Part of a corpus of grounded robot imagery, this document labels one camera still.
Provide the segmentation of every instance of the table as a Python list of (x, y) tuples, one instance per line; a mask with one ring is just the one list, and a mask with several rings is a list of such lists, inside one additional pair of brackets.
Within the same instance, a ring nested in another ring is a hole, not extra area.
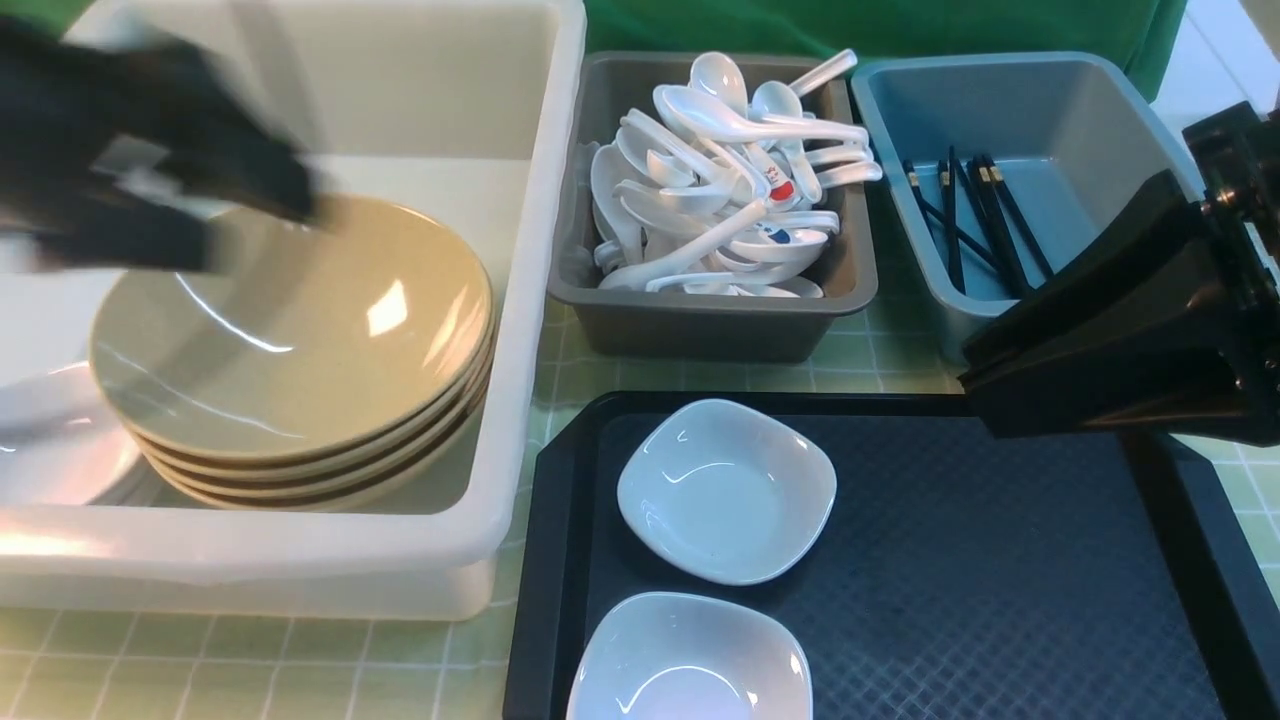
[[(0, 0), (0, 9), (50, 12), (83, 3)], [(1157, 101), (1157, 109), (1178, 115), (1171, 118), (1178, 126), (1239, 99), (1230, 96), (1239, 87), (1221, 68), (1222, 79), (1206, 81), (1212, 55), (1192, 29), (1179, 36), (1169, 78), (1185, 79), (1188, 90), (1162, 92)], [(881, 246), (877, 256), (876, 301), (838, 322), (810, 361), (796, 366), (604, 359), (588, 348), (571, 313), (548, 306), (515, 520), (499, 553), (494, 603), (479, 618), (440, 624), (0, 610), (0, 719), (499, 717), (532, 459), (585, 404), (613, 389), (959, 392), (956, 368), (934, 351), (905, 247)], [(1274, 519), (1280, 515), (1272, 515), (1280, 512), (1280, 450), (1187, 442), (1217, 466), (1263, 573), (1280, 592)]]

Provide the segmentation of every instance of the gray plastic bin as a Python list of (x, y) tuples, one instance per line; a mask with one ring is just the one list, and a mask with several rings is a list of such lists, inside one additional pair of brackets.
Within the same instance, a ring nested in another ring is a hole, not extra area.
[[(822, 286), (819, 300), (723, 297), (596, 290), (600, 272), (591, 251), (600, 242), (591, 220), (588, 143), (612, 142), (618, 119), (631, 108), (657, 117), (653, 88), (685, 85), (695, 53), (600, 53), (582, 67), (577, 95), (576, 145), (566, 172), (548, 292), (573, 307), (591, 348), (603, 355), (698, 360), (800, 363), (831, 324), (854, 314), (876, 295), (867, 199), (860, 186), (827, 193), (826, 208), (841, 215), (841, 232), (804, 277)], [(799, 58), (735, 56), (748, 86), (791, 82), (817, 61)], [(849, 90), (833, 81), (805, 97), (822, 118), (851, 122)]]
[[(943, 354), (963, 363), (969, 336), (1014, 301), (982, 260), (963, 251), (966, 293), (951, 284), (941, 228), (925, 224), (902, 170), (911, 160), (925, 197), (942, 208), (937, 161), (955, 145), (968, 161), (995, 156), (1053, 268), (1071, 261), (1133, 197), (1172, 169), (1188, 197), (1203, 184), (1190, 158), (1114, 64), (1082, 53), (893, 60), (860, 68), (854, 97), (884, 165), (893, 204), (936, 302)], [(964, 192), (957, 224), (982, 238)], [(1032, 287), (1043, 277), (1016, 240)]]

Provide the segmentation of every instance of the blue plastic bin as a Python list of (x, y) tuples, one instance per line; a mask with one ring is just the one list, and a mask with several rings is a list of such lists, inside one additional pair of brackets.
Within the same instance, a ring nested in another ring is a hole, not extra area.
[[(941, 225), (925, 224), (904, 159), (915, 164), (925, 197), (941, 209), (937, 163), (947, 149), (954, 145), (965, 161), (992, 155), (1053, 268), (1075, 259), (1157, 172), (1172, 169), (1189, 199), (1203, 192), (1183, 146), (1124, 73), (1094, 55), (892, 60), (860, 68), (851, 85), (933, 296), (942, 352), (956, 363), (963, 363), (964, 341), (1015, 301), (968, 250), (961, 252), (966, 292), (951, 284)], [(957, 224), (984, 238), (963, 188), (956, 205)], [(1043, 277), (1012, 223), (1010, 232), (1028, 281), (1038, 287)]]

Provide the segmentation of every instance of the white square bowl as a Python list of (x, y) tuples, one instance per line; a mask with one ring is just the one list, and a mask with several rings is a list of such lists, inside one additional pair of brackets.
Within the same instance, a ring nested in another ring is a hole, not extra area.
[(777, 578), (817, 542), (836, 501), (831, 459), (782, 423), (727, 400), (667, 418), (618, 479), (632, 532), (681, 570), (724, 585)]
[[(270, 8), (287, 47), (262, 42), (270, 37), (262, 32), (246, 45), (224, 0), (101, 0), (69, 37), (124, 44), (141, 15), (198, 42), (221, 55), (264, 119), (316, 152), (329, 187), (407, 205), (458, 231), (504, 301), (483, 420), (429, 478), (362, 514), (0, 509), (0, 605), (457, 620), (492, 598), (525, 457), (582, 4), (273, 0)], [(266, 90), (289, 82), (291, 55), (310, 96), (303, 101)], [(311, 109), (296, 105), (314, 108), (317, 137), (306, 137), (302, 122)], [(32, 314), (18, 337), (82, 347), (86, 318), (110, 283), (70, 274), (58, 282), (72, 322)], [(0, 297), (20, 302), (23, 292), (0, 275)]]
[(795, 635), (748, 607), (650, 592), (600, 620), (566, 720), (810, 720), (813, 682)]

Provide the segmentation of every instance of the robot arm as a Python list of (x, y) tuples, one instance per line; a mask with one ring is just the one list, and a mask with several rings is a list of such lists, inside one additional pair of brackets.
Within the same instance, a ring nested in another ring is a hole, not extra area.
[(211, 269), (205, 222), (131, 191), (138, 173), (288, 220), (315, 214), (297, 149), (195, 45), (108, 53), (0, 17), (0, 229), (33, 238), (52, 266)]
[(1126, 428), (1280, 443), (1280, 113), (1183, 133), (1207, 184), (1149, 178), (1059, 275), (968, 342), (1001, 437)]

